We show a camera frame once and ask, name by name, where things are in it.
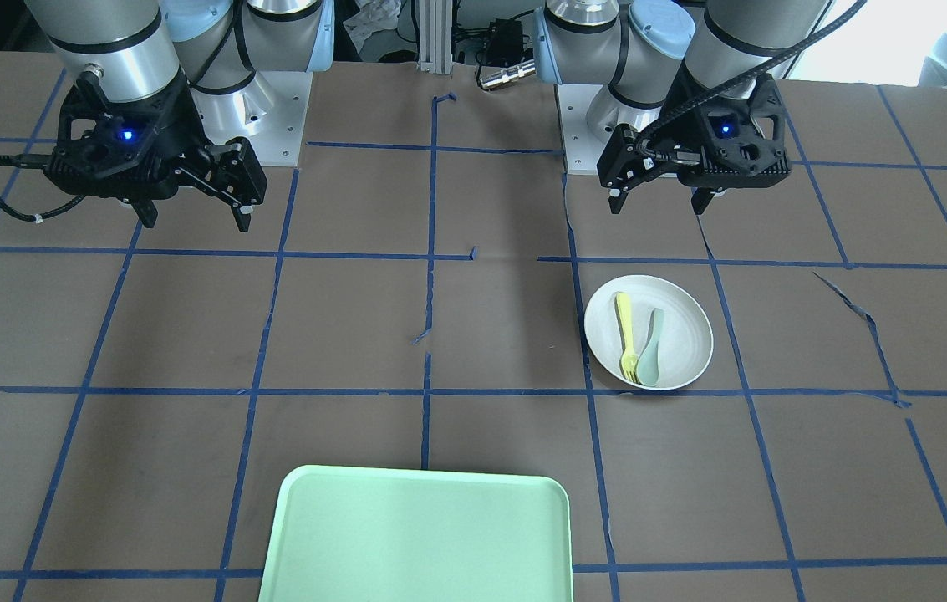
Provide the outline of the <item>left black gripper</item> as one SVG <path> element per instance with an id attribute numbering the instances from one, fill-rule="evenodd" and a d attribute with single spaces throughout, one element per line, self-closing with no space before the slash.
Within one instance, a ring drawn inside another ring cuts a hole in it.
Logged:
<path id="1" fill-rule="evenodd" d="M 761 74 L 752 84 L 748 98 L 709 99 L 661 126 L 644 144 L 633 126 L 615 126 L 597 161 L 612 216 L 622 212 L 630 188 L 663 174 L 698 187 L 692 190 L 696 216 L 714 201 L 713 188 L 767 188 L 790 176 L 777 80 Z"/>

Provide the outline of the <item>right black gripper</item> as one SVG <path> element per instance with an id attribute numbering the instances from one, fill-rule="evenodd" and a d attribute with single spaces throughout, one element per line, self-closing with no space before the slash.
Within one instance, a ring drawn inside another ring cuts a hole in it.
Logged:
<path id="1" fill-rule="evenodd" d="M 143 228 L 155 228 L 156 201 L 194 187 L 232 209 L 249 232 L 267 177 L 251 141 L 216 144 L 206 136 L 183 73 L 147 99 L 117 102 L 98 69 L 84 69 L 65 96 L 48 179 L 71 195 L 135 203 Z"/>

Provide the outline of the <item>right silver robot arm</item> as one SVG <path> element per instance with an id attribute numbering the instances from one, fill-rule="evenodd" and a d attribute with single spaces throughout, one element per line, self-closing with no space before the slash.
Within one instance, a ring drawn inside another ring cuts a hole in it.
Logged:
<path id="1" fill-rule="evenodd" d="M 115 199 L 147 228 L 182 188 L 216 198 L 247 232 L 267 176 L 256 144 L 297 136 L 296 99 L 272 74 L 334 61 L 332 1 L 30 1 L 73 77 L 55 148 L 64 193 Z"/>

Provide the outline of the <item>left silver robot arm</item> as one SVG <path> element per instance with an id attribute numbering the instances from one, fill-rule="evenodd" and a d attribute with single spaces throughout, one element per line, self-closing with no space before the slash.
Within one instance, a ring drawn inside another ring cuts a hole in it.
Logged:
<path id="1" fill-rule="evenodd" d="M 596 85 L 585 119 L 603 142 L 596 172 L 620 213 L 636 186 L 671 174 L 702 214 L 730 188 L 792 173 L 776 83 L 828 1 L 547 1 L 533 60 L 549 84 Z"/>

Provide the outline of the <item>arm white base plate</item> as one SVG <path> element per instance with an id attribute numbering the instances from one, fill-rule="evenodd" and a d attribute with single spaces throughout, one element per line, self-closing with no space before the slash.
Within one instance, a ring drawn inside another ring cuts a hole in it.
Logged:
<path id="1" fill-rule="evenodd" d="M 231 89 L 193 89 L 206 136 L 247 138 L 262 166 L 297 167 L 313 74 L 256 72 Z"/>
<path id="2" fill-rule="evenodd" d="M 617 100 L 606 84 L 558 84 L 556 100 L 566 171 L 596 176 L 599 157 L 617 125 Z"/>

